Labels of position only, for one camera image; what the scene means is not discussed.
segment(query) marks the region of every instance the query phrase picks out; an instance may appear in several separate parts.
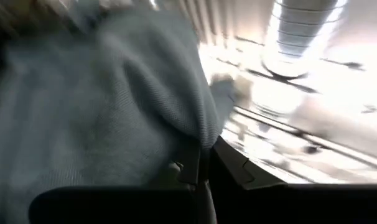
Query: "person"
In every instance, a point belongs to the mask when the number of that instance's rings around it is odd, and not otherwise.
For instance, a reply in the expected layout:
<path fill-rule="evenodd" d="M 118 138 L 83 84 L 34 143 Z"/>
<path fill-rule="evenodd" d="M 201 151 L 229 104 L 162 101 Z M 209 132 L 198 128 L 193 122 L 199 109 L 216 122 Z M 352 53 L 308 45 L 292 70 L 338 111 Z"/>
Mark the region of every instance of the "person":
<path fill-rule="evenodd" d="M 208 86 L 178 14 L 125 7 L 86 28 L 3 48 L 0 223 L 28 223 L 30 202 L 57 187 L 148 186 L 180 155 L 209 150 L 233 109 L 233 80 Z"/>

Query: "gray fabric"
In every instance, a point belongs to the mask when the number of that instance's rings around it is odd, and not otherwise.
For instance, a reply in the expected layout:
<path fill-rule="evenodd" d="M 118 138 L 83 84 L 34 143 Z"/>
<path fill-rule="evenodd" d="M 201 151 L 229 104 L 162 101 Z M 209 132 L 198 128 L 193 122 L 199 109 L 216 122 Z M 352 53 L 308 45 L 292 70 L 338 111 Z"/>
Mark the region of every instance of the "gray fabric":
<path fill-rule="evenodd" d="M 185 20 L 139 9 L 86 35 L 10 44 L 0 83 L 0 223 L 28 223 L 31 200 L 46 190 L 145 186 L 177 154 L 210 149 L 233 108 L 233 85 L 208 87 L 196 44 Z"/>

